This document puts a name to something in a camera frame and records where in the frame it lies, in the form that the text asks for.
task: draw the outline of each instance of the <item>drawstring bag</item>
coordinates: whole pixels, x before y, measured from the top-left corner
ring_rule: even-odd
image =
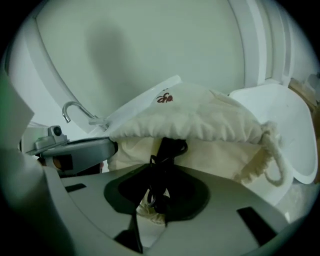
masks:
[[[262,174],[276,187],[284,182],[286,164],[276,124],[260,124],[240,103],[214,90],[184,82],[163,90],[148,108],[110,134],[118,151],[108,160],[109,170],[150,163],[162,138],[186,140],[188,150],[174,159],[175,165],[239,183],[250,183]],[[279,179],[265,172],[272,159]],[[146,196],[137,213],[164,223],[163,216],[148,207]]]

